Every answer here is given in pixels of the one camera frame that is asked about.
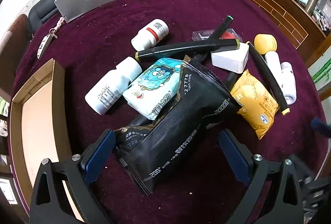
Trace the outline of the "black marker yellow cap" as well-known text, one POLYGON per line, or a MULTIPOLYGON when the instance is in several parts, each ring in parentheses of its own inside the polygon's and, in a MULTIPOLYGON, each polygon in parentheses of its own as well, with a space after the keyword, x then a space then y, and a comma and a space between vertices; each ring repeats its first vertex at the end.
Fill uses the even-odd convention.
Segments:
POLYGON ((247 42, 247 45, 249 47, 249 53, 254 61, 254 63, 257 66, 257 69, 259 70, 260 74, 262 75, 264 81, 266 82, 267 86, 271 89, 274 98, 276 99, 279 109, 281 111, 281 114, 283 116, 290 113, 290 108, 285 100, 285 97, 283 95, 283 92, 280 88, 280 86, 277 83, 277 80, 273 76, 271 70, 269 69, 267 63, 263 59, 263 57, 259 54, 259 52, 254 48, 251 42, 247 42))

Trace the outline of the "white bottle with qr label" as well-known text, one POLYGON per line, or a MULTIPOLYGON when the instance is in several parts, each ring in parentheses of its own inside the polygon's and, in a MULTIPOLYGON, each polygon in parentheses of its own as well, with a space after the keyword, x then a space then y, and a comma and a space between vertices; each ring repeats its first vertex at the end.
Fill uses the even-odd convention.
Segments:
POLYGON ((292 65, 289 62, 281 63, 282 70, 282 92, 288 105, 297 100, 296 80, 292 65))

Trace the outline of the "yellow snack packet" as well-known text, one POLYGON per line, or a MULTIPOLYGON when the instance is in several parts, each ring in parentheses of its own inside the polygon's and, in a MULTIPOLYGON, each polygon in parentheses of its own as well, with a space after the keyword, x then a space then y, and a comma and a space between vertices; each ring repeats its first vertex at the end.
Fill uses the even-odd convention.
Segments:
POLYGON ((279 109, 264 85, 245 70, 231 89, 232 97, 242 105, 240 114, 254 129, 258 139, 269 131, 279 109))

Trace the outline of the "slim white bottle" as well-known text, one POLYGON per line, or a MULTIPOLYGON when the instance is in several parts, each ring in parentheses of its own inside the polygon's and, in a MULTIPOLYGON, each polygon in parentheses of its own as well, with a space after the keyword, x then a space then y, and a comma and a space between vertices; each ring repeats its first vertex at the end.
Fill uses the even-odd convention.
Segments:
POLYGON ((269 51, 265 54, 265 61, 274 78, 278 81, 281 79, 282 69, 279 56, 277 52, 269 51))

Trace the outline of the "white pill bottle plain label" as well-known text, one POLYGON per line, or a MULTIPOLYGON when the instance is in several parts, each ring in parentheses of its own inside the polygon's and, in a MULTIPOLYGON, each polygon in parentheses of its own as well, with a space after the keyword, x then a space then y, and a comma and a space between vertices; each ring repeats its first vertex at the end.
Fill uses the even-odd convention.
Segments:
POLYGON ((141 72, 139 63, 128 56, 92 87, 85 101, 96 113, 104 115, 141 72))

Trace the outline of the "black foil snack pouch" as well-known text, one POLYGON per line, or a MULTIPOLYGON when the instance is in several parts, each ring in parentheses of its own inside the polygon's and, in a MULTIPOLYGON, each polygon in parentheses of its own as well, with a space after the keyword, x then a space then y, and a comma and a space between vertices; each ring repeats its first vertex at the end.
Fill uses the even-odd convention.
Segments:
POLYGON ((207 67, 185 56, 177 95, 161 117, 115 131, 115 153, 140 191, 150 195, 160 174, 209 124, 236 115, 241 104, 207 67))

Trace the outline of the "black marker green cap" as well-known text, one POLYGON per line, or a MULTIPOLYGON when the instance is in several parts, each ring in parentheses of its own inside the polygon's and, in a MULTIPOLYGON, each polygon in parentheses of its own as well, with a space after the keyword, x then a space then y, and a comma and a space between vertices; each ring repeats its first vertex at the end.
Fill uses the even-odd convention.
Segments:
MULTIPOLYGON (((232 23, 233 17, 230 15, 227 15, 226 19, 223 23, 221 23, 208 37, 208 40, 219 40, 221 36, 226 32, 229 25, 232 23)), ((196 54, 193 59, 195 59, 197 62, 201 63, 206 58, 207 53, 204 54, 196 54)))

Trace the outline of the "blue cartoon tissue pack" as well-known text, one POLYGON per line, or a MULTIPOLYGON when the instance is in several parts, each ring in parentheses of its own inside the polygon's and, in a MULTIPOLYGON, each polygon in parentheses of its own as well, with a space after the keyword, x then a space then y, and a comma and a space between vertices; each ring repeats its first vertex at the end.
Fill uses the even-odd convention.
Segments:
POLYGON ((179 88, 182 60, 161 58, 139 75, 122 96, 129 106, 155 120, 179 88))

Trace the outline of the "black marker olive caps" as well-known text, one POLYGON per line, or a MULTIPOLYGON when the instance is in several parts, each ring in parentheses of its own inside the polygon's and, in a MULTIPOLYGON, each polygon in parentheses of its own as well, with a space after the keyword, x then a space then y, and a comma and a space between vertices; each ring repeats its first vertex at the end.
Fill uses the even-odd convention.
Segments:
POLYGON ((206 39, 199 41, 182 42, 154 47, 147 50, 141 50, 135 53, 135 59, 138 62, 148 62, 161 58, 172 58, 185 54, 204 54, 217 50, 228 51, 237 50, 240 47, 238 39, 206 39))

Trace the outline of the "white pill bottle red label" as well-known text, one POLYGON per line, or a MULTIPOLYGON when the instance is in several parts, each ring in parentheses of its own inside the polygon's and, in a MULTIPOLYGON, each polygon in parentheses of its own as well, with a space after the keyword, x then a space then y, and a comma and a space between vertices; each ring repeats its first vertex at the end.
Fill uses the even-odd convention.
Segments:
POLYGON ((137 52, 147 50, 156 46, 168 34, 168 25, 161 19, 154 19, 138 31, 131 45, 137 52))

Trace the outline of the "wooden cabinet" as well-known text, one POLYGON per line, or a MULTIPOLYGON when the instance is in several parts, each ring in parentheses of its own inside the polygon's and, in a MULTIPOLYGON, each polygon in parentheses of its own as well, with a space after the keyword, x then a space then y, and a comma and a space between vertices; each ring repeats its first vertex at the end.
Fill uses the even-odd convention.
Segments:
POLYGON ((251 0, 264 11, 297 49, 306 66, 313 65, 330 46, 317 19, 295 0, 251 0))

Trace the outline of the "white square charger box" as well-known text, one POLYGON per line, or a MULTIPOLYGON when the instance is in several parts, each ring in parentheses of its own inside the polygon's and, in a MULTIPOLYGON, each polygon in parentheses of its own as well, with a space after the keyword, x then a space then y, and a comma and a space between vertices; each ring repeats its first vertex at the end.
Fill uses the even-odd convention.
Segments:
POLYGON ((227 50, 222 52, 212 52, 211 62, 212 65, 227 71, 241 74, 248 61, 249 45, 240 43, 236 50, 227 50))

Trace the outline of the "steel thermos cup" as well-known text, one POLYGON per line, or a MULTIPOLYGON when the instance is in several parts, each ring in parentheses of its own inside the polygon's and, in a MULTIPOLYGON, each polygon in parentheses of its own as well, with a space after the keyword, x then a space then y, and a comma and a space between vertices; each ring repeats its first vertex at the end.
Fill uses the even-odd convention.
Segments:
POLYGON ((319 0, 308 0, 307 4, 305 6, 305 11, 307 14, 312 15, 314 13, 314 10, 318 4, 319 0))

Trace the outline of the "clear plastic packet red item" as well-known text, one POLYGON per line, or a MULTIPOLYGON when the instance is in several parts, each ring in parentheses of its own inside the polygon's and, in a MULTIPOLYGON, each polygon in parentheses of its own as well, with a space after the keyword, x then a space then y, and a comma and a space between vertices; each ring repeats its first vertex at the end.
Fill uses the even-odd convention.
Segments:
MULTIPOLYGON (((192 40, 206 40, 210 37, 214 30, 202 30, 202 31, 194 31, 192 33, 192 40)), ((221 36, 221 39, 238 39, 242 42, 242 37, 238 35, 234 29, 227 29, 226 32, 221 36)))

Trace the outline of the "white car key fob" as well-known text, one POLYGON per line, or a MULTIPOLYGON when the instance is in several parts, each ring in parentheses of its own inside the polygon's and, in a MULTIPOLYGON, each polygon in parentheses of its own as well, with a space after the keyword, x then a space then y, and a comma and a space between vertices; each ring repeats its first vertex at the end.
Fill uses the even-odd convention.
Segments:
POLYGON ((58 39, 58 31, 59 29, 65 24, 65 19, 64 17, 61 17, 57 24, 55 25, 55 27, 51 28, 49 30, 49 32, 44 36, 44 38, 42 39, 42 42, 40 43, 37 53, 36 53, 36 57, 38 60, 41 59, 41 57, 43 56, 43 54, 45 53, 46 49, 48 48, 48 46, 50 45, 50 43, 53 41, 53 39, 58 39))

